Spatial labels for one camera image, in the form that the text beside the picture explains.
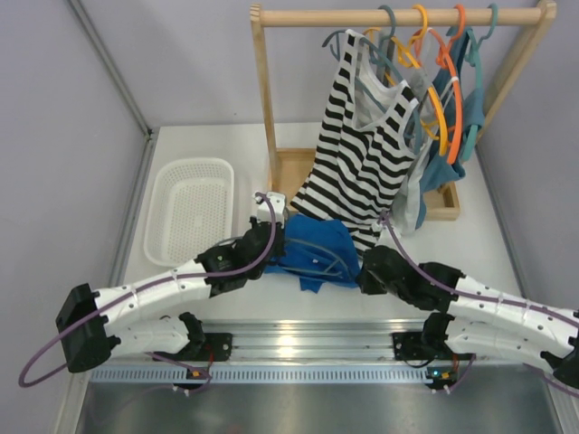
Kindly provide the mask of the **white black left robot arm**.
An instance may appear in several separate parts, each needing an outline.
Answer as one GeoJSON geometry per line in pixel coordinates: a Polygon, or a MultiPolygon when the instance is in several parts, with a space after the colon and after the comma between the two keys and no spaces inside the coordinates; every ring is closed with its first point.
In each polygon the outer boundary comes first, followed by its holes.
{"type": "Polygon", "coordinates": [[[239,240],[214,246],[153,278],[115,288],[73,288],[55,320],[68,371],[87,372],[132,354],[182,362],[208,352],[202,323],[194,314],[168,313],[243,288],[282,256],[284,219],[252,217],[250,222],[239,240]]]}

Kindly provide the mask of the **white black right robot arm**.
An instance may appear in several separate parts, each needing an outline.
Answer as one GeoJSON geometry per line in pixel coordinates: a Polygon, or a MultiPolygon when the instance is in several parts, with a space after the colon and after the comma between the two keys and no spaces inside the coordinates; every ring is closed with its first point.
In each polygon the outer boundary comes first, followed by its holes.
{"type": "Polygon", "coordinates": [[[439,262],[415,264],[386,246],[363,256],[357,277],[370,296],[391,294],[427,313],[407,359],[466,356],[532,366],[578,386],[578,313],[540,305],[439,262]]]}

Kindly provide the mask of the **grey tank top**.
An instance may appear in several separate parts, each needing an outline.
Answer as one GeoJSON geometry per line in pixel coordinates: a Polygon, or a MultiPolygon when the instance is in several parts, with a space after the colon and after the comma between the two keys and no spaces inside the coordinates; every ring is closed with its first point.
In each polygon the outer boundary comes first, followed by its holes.
{"type": "Polygon", "coordinates": [[[432,87],[432,80],[424,67],[419,63],[415,56],[403,45],[395,36],[387,39],[388,45],[383,52],[392,61],[394,55],[398,58],[399,66],[403,67],[403,61],[409,63],[408,83],[415,97],[419,101],[416,112],[420,116],[420,125],[411,126],[413,137],[410,144],[413,146],[416,158],[412,163],[408,174],[403,180],[403,184],[394,198],[391,209],[391,220],[395,231],[400,235],[409,235],[415,232],[421,225],[425,215],[425,205],[422,198],[420,181],[427,166],[428,153],[431,150],[433,135],[437,133],[438,127],[435,126],[434,132],[429,133],[425,128],[426,121],[435,120],[434,107],[431,102],[427,102],[430,97],[429,90],[432,87]]]}

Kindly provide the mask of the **black white striped tank top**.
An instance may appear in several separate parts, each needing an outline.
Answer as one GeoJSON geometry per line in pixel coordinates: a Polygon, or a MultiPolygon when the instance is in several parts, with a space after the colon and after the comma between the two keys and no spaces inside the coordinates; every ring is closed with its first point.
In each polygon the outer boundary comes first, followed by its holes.
{"type": "Polygon", "coordinates": [[[418,105],[406,80],[390,88],[379,81],[366,38],[346,30],[314,163],[292,207],[320,221],[341,221],[357,254],[373,248],[382,232],[378,220],[416,158],[405,133],[418,105]]]}

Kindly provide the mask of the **teal blue tank top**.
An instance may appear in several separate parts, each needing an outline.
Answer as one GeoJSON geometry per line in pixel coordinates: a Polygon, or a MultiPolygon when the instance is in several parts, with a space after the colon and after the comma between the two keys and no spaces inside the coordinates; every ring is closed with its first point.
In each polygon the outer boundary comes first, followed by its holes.
{"type": "Polygon", "coordinates": [[[484,92],[482,87],[482,61],[479,54],[480,41],[473,29],[466,26],[460,36],[452,43],[447,58],[452,68],[443,67],[434,78],[434,88],[444,90],[452,78],[461,78],[465,65],[475,72],[475,85],[470,93],[462,92],[457,100],[450,95],[442,100],[446,104],[444,115],[452,138],[458,140],[457,146],[450,146],[445,155],[440,154],[439,144],[432,144],[428,163],[420,179],[420,211],[416,226],[421,227],[427,217],[424,196],[446,184],[458,182],[466,176],[463,163],[470,159],[476,145],[477,134],[485,125],[483,113],[484,92]]]}

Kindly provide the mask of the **orange hanger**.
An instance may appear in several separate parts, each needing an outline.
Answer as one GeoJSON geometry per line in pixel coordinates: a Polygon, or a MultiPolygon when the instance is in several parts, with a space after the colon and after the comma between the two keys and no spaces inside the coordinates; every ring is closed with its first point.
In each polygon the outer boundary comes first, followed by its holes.
{"type": "Polygon", "coordinates": [[[452,90],[452,95],[448,96],[447,99],[444,100],[443,108],[446,109],[447,107],[449,107],[449,103],[451,101],[454,102],[454,116],[455,116],[454,124],[448,127],[448,132],[452,133],[452,138],[448,145],[447,151],[443,155],[446,157],[446,162],[449,165],[454,164],[458,158],[461,141],[460,132],[463,124],[462,92],[460,89],[460,79],[458,77],[458,72],[455,63],[451,58],[451,48],[464,31],[466,23],[466,15],[465,15],[465,8],[463,5],[456,4],[454,8],[457,10],[459,17],[458,29],[447,42],[444,42],[443,39],[440,37],[440,35],[430,27],[431,34],[434,36],[434,38],[436,39],[436,41],[439,43],[440,46],[439,53],[436,57],[436,62],[441,67],[442,70],[447,71],[450,74],[450,78],[445,86],[445,89],[447,92],[452,90]]]}

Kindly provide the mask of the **yellow hanger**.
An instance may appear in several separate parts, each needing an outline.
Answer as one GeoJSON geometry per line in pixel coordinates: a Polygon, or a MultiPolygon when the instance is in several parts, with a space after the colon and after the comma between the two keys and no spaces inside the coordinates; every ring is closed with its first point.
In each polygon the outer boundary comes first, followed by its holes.
{"type": "MultiPolygon", "coordinates": [[[[396,27],[396,16],[394,11],[387,5],[381,5],[380,9],[384,10],[389,16],[390,33],[386,36],[381,36],[378,39],[378,48],[382,49],[382,45],[385,41],[392,42],[394,44],[394,48],[396,49],[398,62],[405,68],[414,67],[418,72],[422,72],[422,44],[424,37],[431,33],[431,28],[428,25],[426,9],[422,5],[413,6],[413,9],[415,9],[421,16],[422,27],[408,40],[407,43],[400,42],[399,39],[394,35],[396,27]]],[[[438,127],[438,133],[435,134],[434,128],[427,124],[425,121],[421,122],[422,129],[430,138],[439,140],[439,151],[443,156],[449,145],[449,132],[446,119],[444,117],[441,99],[432,84],[427,85],[427,95],[429,101],[432,104],[432,107],[434,108],[434,125],[438,127]]]]}

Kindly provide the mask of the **white perforated plastic basket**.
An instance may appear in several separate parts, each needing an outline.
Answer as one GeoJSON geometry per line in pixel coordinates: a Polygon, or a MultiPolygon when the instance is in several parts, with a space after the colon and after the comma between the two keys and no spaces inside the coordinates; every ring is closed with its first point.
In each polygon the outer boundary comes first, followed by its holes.
{"type": "Polygon", "coordinates": [[[185,158],[155,178],[144,253],[160,267],[180,265],[232,235],[234,171],[221,158],[185,158]]]}

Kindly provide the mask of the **wooden clothes rack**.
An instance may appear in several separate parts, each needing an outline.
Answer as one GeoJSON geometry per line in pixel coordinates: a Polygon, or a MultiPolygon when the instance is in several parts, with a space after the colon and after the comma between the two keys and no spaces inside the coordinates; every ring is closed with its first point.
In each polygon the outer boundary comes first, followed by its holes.
{"type": "MultiPolygon", "coordinates": [[[[427,9],[429,24],[435,27],[461,24],[456,9],[427,9]]],[[[488,26],[492,20],[490,8],[467,8],[464,23],[471,26],[488,26]]],[[[479,133],[480,139],[504,99],[527,66],[536,47],[545,37],[557,14],[555,1],[538,1],[534,7],[499,8],[497,26],[520,26],[522,30],[504,57],[493,77],[484,99],[487,123],[479,133]]],[[[422,24],[420,13],[415,9],[394,9],[397,26],[418,27],[422,24]]],[[[265,10],[253,4],[250,10],[252,40],[257,77],[261,94],[263,124],[269,158],[270,190],[284,193],[292,199],[313,166],[314,147],[283,147],[278,149],[271,102],[271,85],[266,50],[266,28],[350,28],[384,27],[391,23],[386,12],[375,10],[265,10]]],[[[460,215],[460,201],[456,183],[447,183],[436,192],[425,195],[426,220],[456,221],[460,215]]]]}

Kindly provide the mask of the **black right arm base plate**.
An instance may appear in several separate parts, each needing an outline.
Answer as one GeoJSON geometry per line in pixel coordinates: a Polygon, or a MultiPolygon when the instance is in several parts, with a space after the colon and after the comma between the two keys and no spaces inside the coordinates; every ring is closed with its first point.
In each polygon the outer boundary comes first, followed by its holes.
{"type": "Polygon", "coordinates": [[[392,334],[394,359],[412,368],[423,368],[435,361],[451,361],[453,353],[444,344],[432,343],[422,332],[407,331],[392,334]]]}

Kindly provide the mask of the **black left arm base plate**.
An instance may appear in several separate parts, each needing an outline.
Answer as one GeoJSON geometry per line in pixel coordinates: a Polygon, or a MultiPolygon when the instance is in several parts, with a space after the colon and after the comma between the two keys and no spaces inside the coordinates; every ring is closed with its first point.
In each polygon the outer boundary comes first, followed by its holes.
{"type": "Polygon", "coordinates": [[[155,352],[155,355],[178,362],[226,362],[233,348],[233,335],[229,333],[207,333],[203,342],[187,344],[176,354],[155,352]]]}

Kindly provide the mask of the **aluminium mounting rail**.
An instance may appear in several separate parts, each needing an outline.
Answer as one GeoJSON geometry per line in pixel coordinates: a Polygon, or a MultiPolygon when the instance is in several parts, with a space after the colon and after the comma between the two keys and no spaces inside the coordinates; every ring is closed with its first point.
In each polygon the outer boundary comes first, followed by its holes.
{"type": "Polygon", "coordinates": [[[383,361],[395,360],[393,333],[417,331],[416,321],[371,322],[202,322],[189,313],[135,324],[106,335],[95,325],[81,345],[81,362],[92,369],[111,357],[155,352],[176,354],[207,333],[233,335],[226,362],[383,361]]]}

